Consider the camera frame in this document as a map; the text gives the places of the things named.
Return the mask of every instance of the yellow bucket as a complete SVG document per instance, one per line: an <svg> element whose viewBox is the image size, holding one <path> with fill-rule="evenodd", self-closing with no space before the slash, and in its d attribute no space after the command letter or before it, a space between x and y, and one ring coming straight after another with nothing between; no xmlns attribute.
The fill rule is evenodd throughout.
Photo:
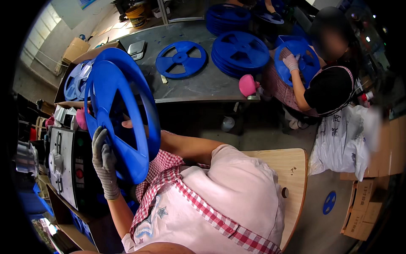
<svg viewBox="0 0 406 254"><path fill-rule="evenodd" d="M128 11L125 12L125 15L129 18L132 26L134 28L141 28L147 23L147 18L144 15L144 6L138 4L131 7Z"/></svg>

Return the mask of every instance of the metal frame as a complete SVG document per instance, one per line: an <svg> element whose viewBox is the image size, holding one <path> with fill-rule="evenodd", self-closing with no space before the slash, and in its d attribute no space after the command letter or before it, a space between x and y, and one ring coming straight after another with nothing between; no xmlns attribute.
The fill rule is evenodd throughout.
<svg viewBox="0 0 406 254"><path fill-rule="evenodd" d="M176 23L176 22L183 22L183 21L194 21L194 20L204 20L205 16L203 15L202 17L180 17L177 19L168 19L168 16L166 15L166 9L164 5L164 0L157 0L158 1L158 6L159 6L159 11L162 14L162 21L164 25L170 24L170 23ZM209 8L209 0L205 0L205 13Z"/></svg>

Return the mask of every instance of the white work glove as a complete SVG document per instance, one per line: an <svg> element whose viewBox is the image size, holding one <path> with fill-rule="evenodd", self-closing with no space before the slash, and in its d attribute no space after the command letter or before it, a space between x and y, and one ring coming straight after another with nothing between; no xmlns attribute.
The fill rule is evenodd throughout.
<svg viewBox="0 0 406 254"><path fill-rule="evenodd" d="M290 73L292 73L292 71L294 69L299 70L299 63L298 63L299 58L300 58L300 54L297 54L296 57L293 54L290 54L286 58L282 59L283 63L289 69Z"/></svg>
<svg viewBox="0 0 406 254"><path fill-rule="evenodd" d="M104 144L107 136L107 129L100 126L93 135L92 152L93 166L99 177L104 190L104 197L107 200L115 200L120 196L120 189L117 186L117 177L114 164L116 157L111 153L110 147Z"/></svg>

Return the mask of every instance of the white plastic bag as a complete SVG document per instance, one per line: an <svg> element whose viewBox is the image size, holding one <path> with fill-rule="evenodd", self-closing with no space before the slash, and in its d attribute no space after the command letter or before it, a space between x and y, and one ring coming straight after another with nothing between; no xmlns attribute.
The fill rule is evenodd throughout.
<svg viewBox="0 0 406 254"><path fill-rule="evenodd" d="M364 122L368 122L367 132L364 131ZM349 105L323 118L310 156L308 175L330 169L335 172L355 172L357 179L362 181L370 150L376 150L376 133L379 129L378 111L363 106Z"/></svg>

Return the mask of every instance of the pink shirt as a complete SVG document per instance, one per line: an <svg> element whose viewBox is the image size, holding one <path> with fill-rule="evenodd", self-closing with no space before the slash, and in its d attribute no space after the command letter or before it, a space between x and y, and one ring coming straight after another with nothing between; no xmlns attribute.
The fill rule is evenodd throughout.
<svg viewBox="0 0 406 254"><path fill-rule="evenodd" d="M181 172L183 182L208 204L241 226L281 244L284 206L276 172L231 145L212 152L210 169L192 166ZM149 217L122 239L134 252L153 242L172 242L199 253L249 253L221 235L171 184L157 193Z"/></svg>

